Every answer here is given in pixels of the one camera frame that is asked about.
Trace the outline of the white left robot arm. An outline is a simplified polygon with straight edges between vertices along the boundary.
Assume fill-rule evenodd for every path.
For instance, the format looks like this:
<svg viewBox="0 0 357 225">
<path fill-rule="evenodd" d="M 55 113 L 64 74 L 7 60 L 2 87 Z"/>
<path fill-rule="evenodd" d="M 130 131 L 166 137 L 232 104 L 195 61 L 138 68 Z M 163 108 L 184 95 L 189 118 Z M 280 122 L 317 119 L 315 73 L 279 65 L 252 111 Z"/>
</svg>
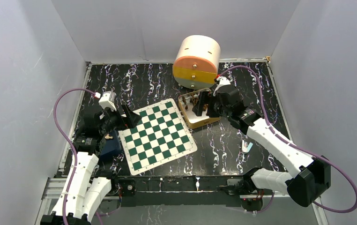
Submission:
<svg viewBox="0 0 357 225">
<path fill-rule="evenodd" d="M 124 115 L 111 108 L 97 112 L 84 119 L 70 143 L 74 148 L 70 171 L 58 202 L 49 215 L 43 215 L 42 225 L 89 225 L 102 199 L 119 191 L 120 183 L 110 172 L 98 172 L 91 177 L 99 158 L 102 142 L 112 131 L 135 128 L 141 116 L 126 104 L 122 105 Z"/>
</svg>

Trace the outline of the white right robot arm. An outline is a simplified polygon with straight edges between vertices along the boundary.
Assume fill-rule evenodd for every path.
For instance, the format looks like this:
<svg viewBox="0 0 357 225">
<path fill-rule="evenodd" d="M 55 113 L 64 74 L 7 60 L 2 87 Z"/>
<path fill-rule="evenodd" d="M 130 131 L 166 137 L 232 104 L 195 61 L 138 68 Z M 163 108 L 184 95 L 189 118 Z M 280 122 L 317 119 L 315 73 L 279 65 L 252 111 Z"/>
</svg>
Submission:
<svg viewBox="0 0 357 225">
<path fill-rule="evenodd" d="M 285 168 L 277 172 L 253 168 L 243 175 L 242 181 L 223 187 L 223 190 L 241 190 L 256 194 L 269 189 L 289 195 L 302 207 L 309 206 L 331 186 L 331 166 L 323 158 L 311 157 L 291 146 L 286 137 L 280 137 L 263 116 L 246 106 L 239 91 L 232 85 L 220 87 L 217 92 L 202 90 L 192 111 L 201 116 L 204 106 L 210 118 L 225 117 L 229 123 L 246 136 L 262 145 Z"/>
</svg>

